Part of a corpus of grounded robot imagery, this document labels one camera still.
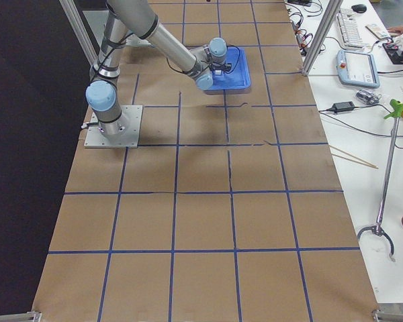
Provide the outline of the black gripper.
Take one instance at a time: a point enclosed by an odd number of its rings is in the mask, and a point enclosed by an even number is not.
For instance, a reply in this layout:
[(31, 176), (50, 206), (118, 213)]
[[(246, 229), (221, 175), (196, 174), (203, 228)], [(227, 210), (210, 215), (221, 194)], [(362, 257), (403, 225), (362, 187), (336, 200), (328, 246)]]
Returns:
[(224, 64), (219, 64), (217, 62), (212, 62), (209, 65), (210, 70), (212, 71), (213, 74), (215, 70), (221, 70), (222, 74), (229, 74), (232, 70), (232, 64), (231, 63), (224, 63)]

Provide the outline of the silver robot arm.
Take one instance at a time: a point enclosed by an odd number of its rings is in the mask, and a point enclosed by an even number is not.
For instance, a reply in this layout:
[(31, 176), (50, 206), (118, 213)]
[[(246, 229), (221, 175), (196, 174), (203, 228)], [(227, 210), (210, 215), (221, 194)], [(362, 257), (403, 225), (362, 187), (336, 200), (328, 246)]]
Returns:
[(122, 54), (129, 64), (142, 66), (145, 58), (162, 54), (169, 68), (192, 78), (197, 87), (208, 90), (215, 72), (232, 72), (226, 62), (228, 46), (222, 38), (187, 49), (160, 22), (147, 1), (107, 1), (108, 17), (97, 60), (90, 70), (85, 91), (105, 138), (124, 134), (130, 124), (118, 102), (118, 77)]

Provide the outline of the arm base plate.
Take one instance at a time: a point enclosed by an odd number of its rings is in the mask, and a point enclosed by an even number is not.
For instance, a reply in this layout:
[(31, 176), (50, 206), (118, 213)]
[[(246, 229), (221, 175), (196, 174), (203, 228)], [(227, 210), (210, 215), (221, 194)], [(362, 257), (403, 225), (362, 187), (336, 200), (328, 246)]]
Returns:
[(122, 105), (120, 118), (113, 123), (102, 123), (92, 113), (87, 128), (86, 148), (137, 148), (140, 136), (143, 106)]
[(126, 46), (133, 47), (133, 48), (138, 48), (138, 47), (154, 48), (154, 45), (152, 45), (148, 40), (141, 40), (139, 37), (137, 37), (134, 34), (129, 36), (126, 39)]

